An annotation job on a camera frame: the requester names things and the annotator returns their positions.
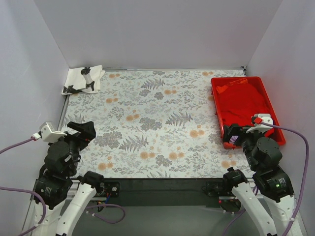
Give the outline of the white t-shirt with robot print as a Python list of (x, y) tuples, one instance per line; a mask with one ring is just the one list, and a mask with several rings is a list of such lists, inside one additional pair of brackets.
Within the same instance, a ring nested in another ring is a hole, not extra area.
[(104, 74), (102, 65), (69, 69), (61, 94), (98, 93), (100, 91), (100, 79)]

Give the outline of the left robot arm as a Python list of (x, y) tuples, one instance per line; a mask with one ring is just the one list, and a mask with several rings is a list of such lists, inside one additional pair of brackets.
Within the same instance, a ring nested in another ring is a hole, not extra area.
[(96, 137), (92, 121), (69, 122), (75, 132), (55, 130), (50, 122), (41, 125), (39, 136), (49, 148), (40, 169), (34, 190), (34, 236), (70, 236), (89, 201), (104, 193), (104, 177), (88, 171), (78, 177), (78, 189), (65, 212), (62, 208), (73, 185), (71, 177), (77, 174), (80, 152)]

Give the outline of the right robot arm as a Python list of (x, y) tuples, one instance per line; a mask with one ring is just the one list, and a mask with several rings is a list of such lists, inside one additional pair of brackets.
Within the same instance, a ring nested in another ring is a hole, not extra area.
[(234, 195), (243, 205), (256, 225), (261, 236), (300, 236), (302, 230), (295, 219), (297, 204), (291, 181), (279, 166), (283, 155), (276, 141), (264, 135), (255, 127), (232, 124), (224, 127), (223, 141), (233, 136), (234, 145), (241, 147), (256, 188), (261, 193), (268, 208), (265, 209), (252, 192), (250, 183), (239, 169), (229, 168), (223, 175), (223, 191)]

